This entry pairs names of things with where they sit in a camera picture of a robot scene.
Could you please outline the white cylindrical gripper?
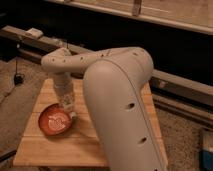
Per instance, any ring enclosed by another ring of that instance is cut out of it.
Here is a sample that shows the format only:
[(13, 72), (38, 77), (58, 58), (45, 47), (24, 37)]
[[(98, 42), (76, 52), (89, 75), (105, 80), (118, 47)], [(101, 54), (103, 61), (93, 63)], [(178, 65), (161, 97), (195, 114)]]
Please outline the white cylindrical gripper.
[(54, 90), (59, 96), (59, 104), (65, 108), (65, 99), (63, 95), (68, 94), (69, 106), (74, 107), (75, 93), (73, 92), (73, 83), (67, 73), (55, 73), (53, 75)]

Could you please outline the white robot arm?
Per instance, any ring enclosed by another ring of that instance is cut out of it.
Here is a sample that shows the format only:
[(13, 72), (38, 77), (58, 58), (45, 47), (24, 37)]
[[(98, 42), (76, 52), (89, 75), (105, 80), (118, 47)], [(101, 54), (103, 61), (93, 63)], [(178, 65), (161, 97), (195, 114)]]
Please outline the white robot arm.
[(83, 75), (83, 95), (111, 171), (167, 171), (141, 97), (153, 61), (141, 47), (65, 55), (57, 49), (41, 60), (54, 88), (70, 91), (69, 75)]

